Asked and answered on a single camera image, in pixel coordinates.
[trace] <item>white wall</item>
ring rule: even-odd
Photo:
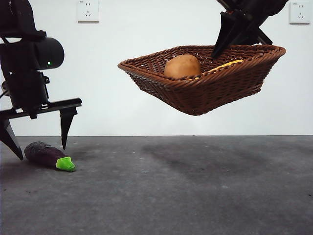
[[[76,22],[77,0],[30,2],[37,29],[66,53],[61,67],[45,71],[50,101],[83,100],[72,136],[313,134],[313,27],[289,25],[288,5],[262,26],[288,51],[262,91],[193,117],[139,90],[117,64],[180,45],[213,45],[223,10],[217,1],[100,0],[99,24]],[[1,108],[9,107],[6,97]],[[11,123],[16,135],[60,134],[58,112]]]

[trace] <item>brown woven basket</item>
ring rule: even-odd
[[[279,57],[286,53],[272,45],[230,46],[216,59],[214,46],[181,46],[129,59],[118,67],[139,88],[189,115],[202,115],[224,104],[256,94]],[[163,74],[166,62],[178,55],[192,54],[201,65],[202,74],[172,79]],[[225,63],[242,62],[209,72]]]

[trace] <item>electrical outlet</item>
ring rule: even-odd
[[[312,14],[312,3],[309,0],[298,0],[290,2],[290,23],[310,24]]]
[[[99,22],[99,0],[80,0],[77,2],[77,21],[79,23]]]

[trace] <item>toy eggplant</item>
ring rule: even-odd
[[[26,158],[34,163],[55,167],[59,170],[68,172],[75,171],[75,165],[73,164],[71,157],[66,156],[59,149],[52,147],[44,142],[34,142],[29,144],[25,148]]]

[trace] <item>potato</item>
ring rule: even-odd
[[[164,69],[165,76],[175,79],[199,74],[201,74],[199,61],[189,54],[174,57],[166,63]]]

